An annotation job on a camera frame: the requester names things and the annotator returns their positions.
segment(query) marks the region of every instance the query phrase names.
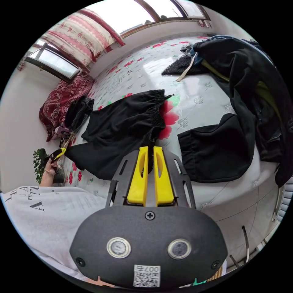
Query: qr code sticker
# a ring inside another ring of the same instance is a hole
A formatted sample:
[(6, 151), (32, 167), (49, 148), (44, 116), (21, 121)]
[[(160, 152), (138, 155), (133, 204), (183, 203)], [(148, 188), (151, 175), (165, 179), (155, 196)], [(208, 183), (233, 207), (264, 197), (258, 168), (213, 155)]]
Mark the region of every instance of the qr code sticker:
[(154, 288), (160, 286), (160, 266), (134, 266), (134, 287)]

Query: curtain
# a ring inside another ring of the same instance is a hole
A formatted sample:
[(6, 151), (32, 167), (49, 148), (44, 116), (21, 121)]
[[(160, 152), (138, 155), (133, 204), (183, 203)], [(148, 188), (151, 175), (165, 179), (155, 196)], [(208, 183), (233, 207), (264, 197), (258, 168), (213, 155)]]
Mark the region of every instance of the curtain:
[(59, 49), (66, 58), (90, 73), (97, 59), (125, 45), (121, 37), (95, 12), (81, 9), (49, 29), (41, 39)]

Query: black pants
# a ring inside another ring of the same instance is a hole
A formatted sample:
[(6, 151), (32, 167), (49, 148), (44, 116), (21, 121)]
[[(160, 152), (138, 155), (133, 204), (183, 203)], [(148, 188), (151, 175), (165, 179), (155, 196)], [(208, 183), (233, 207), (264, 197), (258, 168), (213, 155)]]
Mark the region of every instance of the black pants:
[[(82, 138), (88, 142), (69, 147), (65, 153), (80, 170), (111, 180), (123, 157), (140, 147), (153, 145), (166, 124), (159, 109), (164, 90), (137, 93), (93, 111)], [(152, 159), (149, 157), (149, 169)]]

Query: screw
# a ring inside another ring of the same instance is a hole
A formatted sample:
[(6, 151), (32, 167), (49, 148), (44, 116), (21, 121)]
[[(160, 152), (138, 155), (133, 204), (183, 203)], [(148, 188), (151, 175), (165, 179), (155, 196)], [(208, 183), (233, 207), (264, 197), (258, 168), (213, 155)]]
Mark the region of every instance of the screw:
[(153, 219), (155, 218), (155, 213), (153, 213), (153, 212), (147, 212), (147, 213), (145, 214), (145, 218), (146, 218), (147, 220), (151, 221), (151, 220), (153, 220)]
[(76, 259), (76, 262), (79, 266), (85, 266), (85, 261), (81, 259), (80, 257)]
[(211, 269), (217, 269), (219, 267), (220, 261), (216, 260), (212, 263)]

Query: black clothing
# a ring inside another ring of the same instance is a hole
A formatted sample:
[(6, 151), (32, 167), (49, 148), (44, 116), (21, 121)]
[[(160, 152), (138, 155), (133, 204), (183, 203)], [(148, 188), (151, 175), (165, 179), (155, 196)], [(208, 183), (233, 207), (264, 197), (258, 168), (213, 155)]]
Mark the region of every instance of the black clothing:
[(251, 164), (245, 134), (238, 117), (226, 114), (219, 125), (178, 134), (182, 163), (190, 180), (227, 182), (240, 178)]
[(82, 96), (70, 104), (64, 120), (64, 124), (70, 132), (80, 130), (92, 112), (94, 101), (94, 99)]
[[(265, 56), (235, 39), (196, 43), (194, 51), (216, 71), (229, 78), (229, 82), (226, 82), (213, 74), (230, 97), (251, 156), (255, 142), (253, 124), (257, 117), (258, 150), (260, 155), (264, 153), (266, 158), (270, 158), (266, 160), (280, 162), (275, 180), (279, 187), (283, 186), (293, 175), (293, 103), (280, 73)], [(264, 83), (265, 89), (260, 89), (259, 82)], [(280, 129), (282, 138), (274, 140)], [(275, 147), (267, 149), (270, 141)]]
[(80, 170), (103, 180), (111, 180), (123, 157), (149, 146), (149, 172), (153, 146), (166, 127), (159, 109), (165, 101), (164, 90), (137, 93), (93, 111), (82, 138), (88, 143), (69, 147), (65, 153)]

